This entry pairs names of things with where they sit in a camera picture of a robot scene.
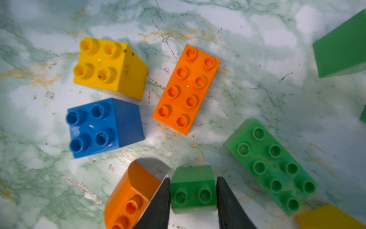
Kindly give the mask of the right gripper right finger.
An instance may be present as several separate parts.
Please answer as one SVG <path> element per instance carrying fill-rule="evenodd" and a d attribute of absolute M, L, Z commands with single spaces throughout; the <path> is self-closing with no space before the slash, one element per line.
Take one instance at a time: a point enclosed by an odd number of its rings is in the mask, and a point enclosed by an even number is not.
<path fill-rule="evenodd" d="M 257 229 L 223 177 L 217 178 L 216 194 L 220 229 Z"/>

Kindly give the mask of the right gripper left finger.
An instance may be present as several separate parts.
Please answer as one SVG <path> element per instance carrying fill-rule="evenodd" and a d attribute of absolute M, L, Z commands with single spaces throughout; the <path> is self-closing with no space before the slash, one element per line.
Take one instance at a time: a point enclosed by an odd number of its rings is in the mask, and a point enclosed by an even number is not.
<path fill-rule="evenodd" d="M 134 229 L 167 229 L 170 215 L 170 179 L 167 177 L 150 201 Z"/>

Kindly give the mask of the small green lego brick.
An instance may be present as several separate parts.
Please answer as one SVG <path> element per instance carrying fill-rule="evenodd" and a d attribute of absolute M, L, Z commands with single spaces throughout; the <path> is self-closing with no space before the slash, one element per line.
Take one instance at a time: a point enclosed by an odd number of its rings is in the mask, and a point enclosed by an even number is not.
<path fill-rule="evenodd" d="M 211 166 L 179 167 L 170 182 L 175 214 L 217 209 L 216 182 Z"/>

